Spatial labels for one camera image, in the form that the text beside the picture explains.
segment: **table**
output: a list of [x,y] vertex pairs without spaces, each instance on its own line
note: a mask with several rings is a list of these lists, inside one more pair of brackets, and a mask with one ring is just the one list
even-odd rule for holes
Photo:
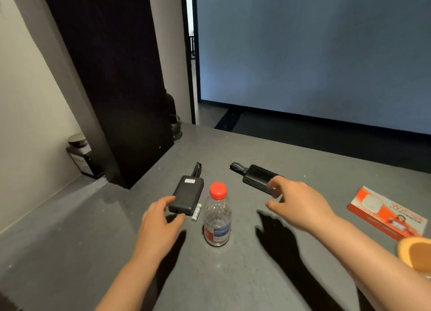
[[145,301],[148,308],[155,303],[155,311],[309,310],[306,300],[359,310],[356,286],[338,261],[312,236],[290,231],[267,211],[268,195],[243,184],[229,170],[234,161],[304,181],[337,215],[392,253],[396,241],[346,210],[363,185],[431,218],[430,174],[204,126],[183,124],[183,132],[129,191],[80,177],[0,235],[0,291],[24,311],[92,310],[130,258],[143,212],[172,194],[197,161],[205,180],[201,203],[211,183],[228,188],[231,238],[211,247],[202,236],[203,216],[196,223],[187,217],[186,233]]

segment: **product box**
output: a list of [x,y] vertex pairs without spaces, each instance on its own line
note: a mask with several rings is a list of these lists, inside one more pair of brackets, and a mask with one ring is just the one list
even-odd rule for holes
[[362,187],[347,209],[397,241],[422,237],[427,219],[380,194]]

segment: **water bottle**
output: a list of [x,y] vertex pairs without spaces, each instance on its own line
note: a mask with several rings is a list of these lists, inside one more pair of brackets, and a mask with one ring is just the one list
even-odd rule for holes
[[227,193],[228,189],[222,182],[213,183],[203,208],[205,239],[213,246],[226,244],[231,236],[232,210]]

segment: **black pillar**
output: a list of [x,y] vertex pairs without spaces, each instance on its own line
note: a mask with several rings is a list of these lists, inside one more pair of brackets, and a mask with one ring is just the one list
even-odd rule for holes
[[173,145],[150,0],[46,2],[100,123],[84,134],[110,150],[100,154],[111,156],[100,158],[108,180],[130,188]]

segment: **dark floor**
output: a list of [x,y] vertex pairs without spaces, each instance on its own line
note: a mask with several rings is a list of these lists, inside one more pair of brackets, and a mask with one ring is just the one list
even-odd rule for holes
[[431,136],[426,134],[238,108],[229,109],[216,128],[431,173]]

